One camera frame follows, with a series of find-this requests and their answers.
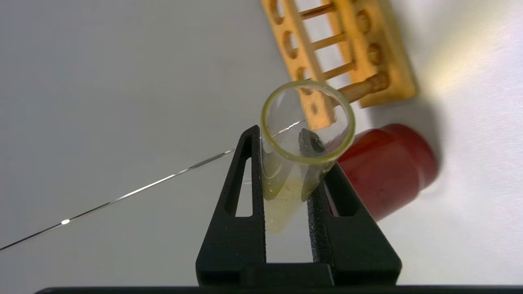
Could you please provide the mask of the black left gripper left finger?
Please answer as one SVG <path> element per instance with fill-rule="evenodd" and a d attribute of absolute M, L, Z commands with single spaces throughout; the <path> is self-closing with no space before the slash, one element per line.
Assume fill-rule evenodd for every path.
<path fill-rule="evenodd" d="M 237 216 L 246 161 L 251 160 L 252 214 Z M 214 214 L 196 259 L 199 286 L 239 285 L 241 272 L 266 263 L 260 128 L 245 130 L 238 141 Z"/>

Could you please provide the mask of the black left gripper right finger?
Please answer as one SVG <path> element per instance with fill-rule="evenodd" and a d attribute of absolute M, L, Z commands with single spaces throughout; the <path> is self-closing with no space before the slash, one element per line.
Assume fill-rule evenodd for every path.
<path fill-rule="evenodd" d="M 334 163 L 307 201 L 312 263 L 299 266 L 303 286 L 397 283 L 402 262 Z"/>

